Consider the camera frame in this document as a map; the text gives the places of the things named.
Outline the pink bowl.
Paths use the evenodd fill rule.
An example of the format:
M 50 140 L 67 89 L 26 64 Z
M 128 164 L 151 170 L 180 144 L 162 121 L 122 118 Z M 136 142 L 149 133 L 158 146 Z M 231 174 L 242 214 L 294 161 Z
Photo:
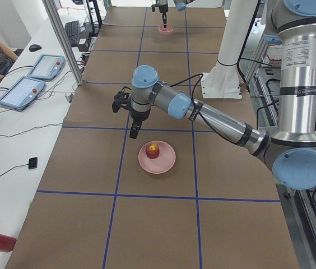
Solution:
M 170 25 L 159 25 L 158 29 L 161 35 L 170 35 L 174 30 L 174 28 Z

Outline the red yellow apple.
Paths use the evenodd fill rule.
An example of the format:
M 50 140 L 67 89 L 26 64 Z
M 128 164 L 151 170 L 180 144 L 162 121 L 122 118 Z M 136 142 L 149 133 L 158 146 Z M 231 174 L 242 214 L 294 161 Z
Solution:
M 150 143 L 146 146 L 145 153 L 149 159 L 155 159 L 160 154 L 159 146 L 156 143 Z

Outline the pink plate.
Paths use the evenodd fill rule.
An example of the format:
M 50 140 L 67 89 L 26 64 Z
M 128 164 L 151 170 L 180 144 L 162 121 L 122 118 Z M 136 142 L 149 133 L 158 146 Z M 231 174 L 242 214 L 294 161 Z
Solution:
M 155 144 L 159 149 L 156 158 L 150 159 L 146 148 Z M 141 168 L 151 174 L 162 174 L 169 171 L 175 164 L 176 154 L 173 147 L 164 141 L 151 141 L 144 144 L 138 153 L 138 162 Z

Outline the black keyboard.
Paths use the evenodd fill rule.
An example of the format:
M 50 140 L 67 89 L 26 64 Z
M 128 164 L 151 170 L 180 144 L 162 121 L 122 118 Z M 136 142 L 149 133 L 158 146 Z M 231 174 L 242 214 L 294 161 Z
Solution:
M 65 33 L 67 35 L 68 41 L 72 47 L 76 47 L 79 41 L 80 26 L 79 21 L 67 22 L 64 26 Z

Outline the right blue teach pendant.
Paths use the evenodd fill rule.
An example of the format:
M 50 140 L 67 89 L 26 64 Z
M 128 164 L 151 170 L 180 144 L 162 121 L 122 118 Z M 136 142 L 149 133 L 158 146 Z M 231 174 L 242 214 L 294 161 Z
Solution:
M 27 76 L 44 81 L 53 80 L 61 71 L 65 64 L 63 55 L 42 54 Z

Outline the blue teach pendant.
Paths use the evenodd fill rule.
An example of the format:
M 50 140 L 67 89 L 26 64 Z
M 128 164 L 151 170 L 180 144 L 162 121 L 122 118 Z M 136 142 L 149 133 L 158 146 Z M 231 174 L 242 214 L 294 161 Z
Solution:
M 45 81 L 21 77 L 0 97 L 0 105 L 22 111 L 38 97 L 45 85 Z
M 27 76 L 44 81 L 53 80 L 61 71 L 65 64 L 63 55 L 42 54 Z

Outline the small black square device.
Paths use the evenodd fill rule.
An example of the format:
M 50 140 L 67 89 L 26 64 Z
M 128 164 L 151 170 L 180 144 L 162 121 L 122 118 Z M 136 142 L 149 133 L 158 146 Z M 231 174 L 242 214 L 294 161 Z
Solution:
M 28 169 L 36 169 L 38 167 L 38 157 L 29 158 Z

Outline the left blue teach pendant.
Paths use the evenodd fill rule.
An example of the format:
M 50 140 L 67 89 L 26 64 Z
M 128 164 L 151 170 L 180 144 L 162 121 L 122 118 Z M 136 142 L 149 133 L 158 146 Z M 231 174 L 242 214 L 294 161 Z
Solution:
M 22 111 L 38 97 L 45 85 L 45 81 L 21 77 L 0 97 L 0 105 Z

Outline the black computer mouse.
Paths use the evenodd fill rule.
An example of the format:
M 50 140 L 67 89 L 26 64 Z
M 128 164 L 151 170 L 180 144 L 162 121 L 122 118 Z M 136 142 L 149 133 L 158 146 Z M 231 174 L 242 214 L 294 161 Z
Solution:
M 35 51 L 38 51 L 38 50 L 41 50 L 41 49 L 42 49 L 42 47 L 40 45 L 38 45 L 38 44 L 31 44 L 29 46 L 29 51 L 30 52 L 35 52 Z

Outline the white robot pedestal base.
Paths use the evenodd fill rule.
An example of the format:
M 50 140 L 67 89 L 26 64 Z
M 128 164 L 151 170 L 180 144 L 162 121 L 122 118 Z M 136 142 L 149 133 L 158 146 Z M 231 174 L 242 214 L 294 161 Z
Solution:
M 258 8 L 258 0 L 231 2 L 216 65 L 209 73 L 203 74 L 201 81 L 203 98 L 242 98 L 238 61 Z

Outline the aluminium frame post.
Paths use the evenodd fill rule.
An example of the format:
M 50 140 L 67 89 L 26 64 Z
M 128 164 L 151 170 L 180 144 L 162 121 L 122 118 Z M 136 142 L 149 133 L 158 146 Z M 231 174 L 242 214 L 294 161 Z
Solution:
M 78 86 L 81 86 L 83 84 L 82 73 L 78 67 L 73 50 L 65 33 L 61 18 L 57 12 L 57 7 L 54 1 L 52 0 L 42 0 L 42 3 L 45 7 L 46 13 L 51 22 L 52 28 L 58 39 L 58 42 L 61 45 L 61 48 L 63 49 L 65 58 L 76 80 L 76 83 Z

